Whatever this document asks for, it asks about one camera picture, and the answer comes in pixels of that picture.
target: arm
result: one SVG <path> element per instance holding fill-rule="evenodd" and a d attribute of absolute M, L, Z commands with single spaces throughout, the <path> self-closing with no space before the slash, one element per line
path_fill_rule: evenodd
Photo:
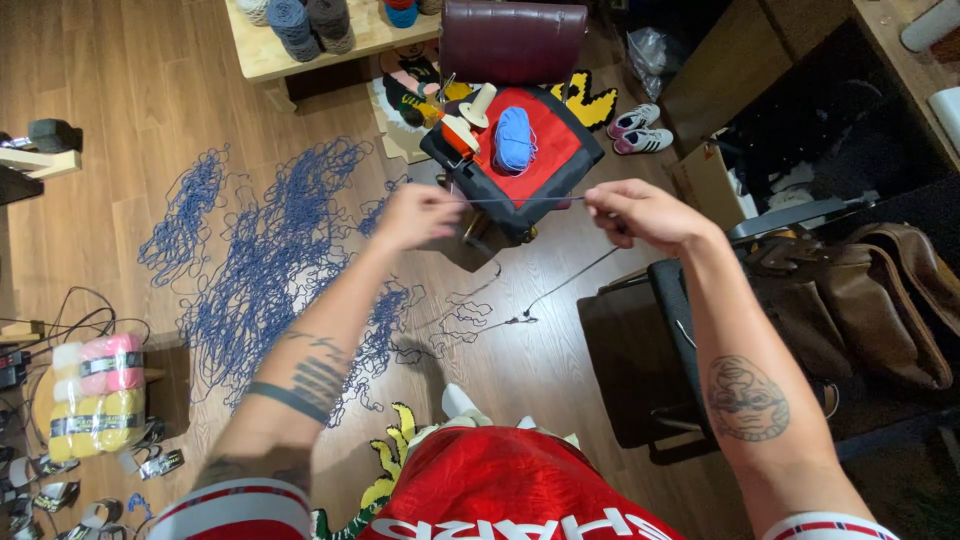
<path fill-rule="evenodd" d="M 402 250 L 453 234 L 448 224 L 463 208 L 455 201 L 433 186 L 397 190 L 367 249 L 263 359 L 195 490 L 229 479 L 274 478 L 309 493 L 311 451 L 341 396 L 377 291 Z"/>
<path fill-rule="evenodd" d="M 639 237 L 683 263 L 704 403 L 756 537 L 806 511 L 873 521 L 840 468 L 803 372 L 720 229 L 640 180 L 600 184 L 586 196 L 594 221 L 615 245 L 630 248 Z"/>

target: red yarn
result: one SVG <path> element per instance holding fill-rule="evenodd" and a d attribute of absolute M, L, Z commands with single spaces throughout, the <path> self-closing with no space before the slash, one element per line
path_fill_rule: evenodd
<path fill-rule="evenodd" d="M 395 10 L 406 10 L 414 5 L 414 0 L 383 0 L 383 3 Z"/>

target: hand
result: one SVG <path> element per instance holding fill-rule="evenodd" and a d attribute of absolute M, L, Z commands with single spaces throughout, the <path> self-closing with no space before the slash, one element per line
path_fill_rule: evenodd
<path fill-rule="evenodd" d="M 409 250 L 433 238 L 453 236 L 467 207 L 435 185 L 402 184 L 383 209 L 373 239 L 393 249 Z"/>
<path fill-rule="evenodd" d="M 722 234 L 702 213 L 640 179 L 600 184 L 588 189 L 585 198 L 593 222 L 619 248 L 632 248 L 634 238 L 641 238 L 678 257 L 693 238 Z"/>

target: pink sneaker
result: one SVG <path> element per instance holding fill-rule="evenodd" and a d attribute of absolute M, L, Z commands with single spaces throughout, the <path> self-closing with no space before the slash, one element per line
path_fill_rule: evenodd
<path fill-rule="evenodd" d="M 633 130 L 613 142 L 617 154 L 653 154 L 673 143 L 670 130 Z"/>
<path fill-rule="evenodd" d="M 660 118 L 660 108 L 652 103 L 637 105 L 616 117 L 607 126 L 607 136 L 619 138 L 632 130 L 642 130 Z"/>

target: person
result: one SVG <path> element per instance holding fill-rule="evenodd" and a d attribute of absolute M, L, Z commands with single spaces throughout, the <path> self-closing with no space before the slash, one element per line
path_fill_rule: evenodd
<path fill-rule="evenodd" d="M 613 245 L 642 240 L 680 258 L 705 407 L 756 538 L 895 539 L 840 468 L 821 408 L 720 229 L 637 179 L 600 184 L 585 202 Z M 263 359 L 193 492 L 156 518 L 150 538 L 310 537 L 310 455 L 373 299 L 398 254 L 454 234 L 464 206 L 433 186 L 392 195 L 367 249 Z M 566 441 L 474 425 L 422 438 L 358 540 L 681 538 Z"/>

